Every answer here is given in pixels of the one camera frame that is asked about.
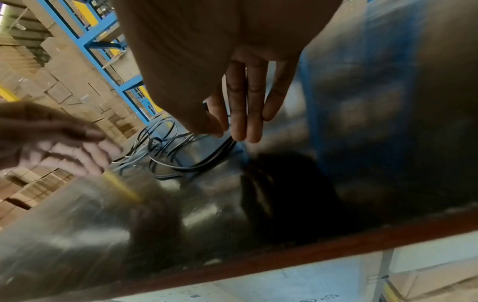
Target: wire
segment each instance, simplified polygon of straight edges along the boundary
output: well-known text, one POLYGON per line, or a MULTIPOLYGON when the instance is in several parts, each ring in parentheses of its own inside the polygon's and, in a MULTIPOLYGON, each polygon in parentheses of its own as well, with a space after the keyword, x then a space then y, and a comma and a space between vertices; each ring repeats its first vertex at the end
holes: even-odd
POLYGON ((205 159, 190 167, 184 167, 176 158, 177 153, 184 146, 201 140, 207 137, 207 135, 198 137, 199 135, 191 132, 178 134, 179 129, 176 122, 169 118, 161 117, 162 115, 163 112, 155 115, 149 125, 141 130, 131 149, 123 157, 113 162, 118 164, 117 167, 113 168, 113 171, 120 171, 121 173, 123 169, 137 165, 141 160, 149 157, 148 167, 156 179, 169 180, 179 178, 185 173, 195 173, 197 175, 217 166, 229 156, 236 146, 236 142, 232 137, 229 137, 205 159), (157 128, 166 123, 171 125, 167 133, 162 137, 158 135, 153 136, 157 128), (170 148, 173 142, 178 139, 182 139, 182 141, 170 148), (173 173, 158 174, 158 166, 171 169, 173 173))

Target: hand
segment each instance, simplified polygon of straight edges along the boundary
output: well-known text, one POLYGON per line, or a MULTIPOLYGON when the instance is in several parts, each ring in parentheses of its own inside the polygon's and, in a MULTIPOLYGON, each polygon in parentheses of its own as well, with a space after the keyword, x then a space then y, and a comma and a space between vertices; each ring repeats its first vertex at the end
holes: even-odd
POLYGON ((304 47, 342 0, 120 1, 114 5, 153 101, 189 131, 258 142, 279 111, 304 47), (277 61, 265 100, 267 63, 277 61), (210 112, 204 111, 206 100, 210 112))
POLYGON ((0 103, 0 169, 43 166, 101 175, 120 153, 94 124, 31 102, 0 103))

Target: cable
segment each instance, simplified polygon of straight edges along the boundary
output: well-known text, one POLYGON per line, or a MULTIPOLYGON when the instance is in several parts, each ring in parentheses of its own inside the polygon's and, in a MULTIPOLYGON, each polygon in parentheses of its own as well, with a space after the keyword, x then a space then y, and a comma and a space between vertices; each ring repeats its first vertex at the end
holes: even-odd
POLYGON ((184 146, 201 140, 207 137, 207 135, 198 138, 198 135, 191 132, 178 134, 179 130, 176 122, 166 117, 161 117, 162 114, 163 112, 155 115, 149 125, 141 130, 136 141, 126 155, 113 162, 114 164, 118 164, 117 167, 113 168, 113 171, 120 171, 121 173, 123 169, 136 165, 140 160, 149 157, 148 167, 156 179, 168 180, 179 178, 185 173, 195 173, 197 175, 217 166, 229 156, 230 152, 236 146, 236 142, 232 137, 229 137, 221 144, 221 146, 219 146, 219 148, 213 151, 205 159, 190 167, 184 167, 176 158, 177 153, 184 146), (165 123, 171 124, 167 133, 163 137, 153 136, 153 133, 157 128, 165 123), (182 141, 176 146, 170 148, 173 142, 177 139, 182 139, 182 141), (169 168, 174 172, 169 174, 158 174, 158 166, 169 168))

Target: warehouse shelf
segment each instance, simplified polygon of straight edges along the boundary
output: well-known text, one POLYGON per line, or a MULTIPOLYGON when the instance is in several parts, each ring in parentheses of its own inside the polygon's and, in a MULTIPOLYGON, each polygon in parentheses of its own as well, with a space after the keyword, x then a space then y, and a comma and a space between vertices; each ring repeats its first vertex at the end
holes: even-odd
POLYGON ((38 0, 38 2, 144 123, 149 121, 149 116, 138 107, 132 97, 136 98, 147 110, 147 113, 151 115, 161 111, 160 108, 153 105, 150 101, 141 75, 134 76, 126 81, 121 81, 112 74, 113 70, 110 68, 109 63, 113 62, 127 50, 127 44, 124 38, 120 38, 118 18, 114 11, 99 14, 94 7, 94 3, 96 3, 94 0, 74 1, 73 3, 76 9, 84 15, 84 18, 89 23, 87 24, 79 18, 75 10, 66 0, 58 0, 58 3, 67 11, 75 23, 69 24, 52 2, 49 0, 38 0), (81 33, 75 32, 72 26, 80 28, 81 33), (94 50, 99 52, 101 58, 93 53, 94 50))

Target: person's left hand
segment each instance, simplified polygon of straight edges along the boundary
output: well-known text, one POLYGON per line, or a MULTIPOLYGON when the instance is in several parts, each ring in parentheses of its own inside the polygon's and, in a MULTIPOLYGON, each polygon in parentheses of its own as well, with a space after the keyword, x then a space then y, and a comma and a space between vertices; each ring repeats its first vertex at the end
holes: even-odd
POLYGON ((43 166, 101 175, 120 153, 92 123, 32 102, 0 103, 0 170, 43 166))

